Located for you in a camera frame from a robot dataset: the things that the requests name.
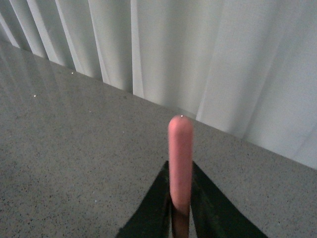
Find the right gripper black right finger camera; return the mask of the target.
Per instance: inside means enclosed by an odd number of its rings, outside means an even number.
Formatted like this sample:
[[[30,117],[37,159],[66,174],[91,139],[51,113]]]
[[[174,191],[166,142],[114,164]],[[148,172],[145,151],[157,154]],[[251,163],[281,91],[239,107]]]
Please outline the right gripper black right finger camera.
[[[199,238],[265,238],[221,192],[199,166],[193,164],[191,209]]]

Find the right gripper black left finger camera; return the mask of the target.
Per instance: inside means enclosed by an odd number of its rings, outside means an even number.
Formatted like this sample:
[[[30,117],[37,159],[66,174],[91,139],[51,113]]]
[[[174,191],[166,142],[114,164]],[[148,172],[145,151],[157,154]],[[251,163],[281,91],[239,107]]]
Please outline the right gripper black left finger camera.
[[[140,206],[119,229],[117,238],[169,237],[170,206],[168,162],[165,162]]]

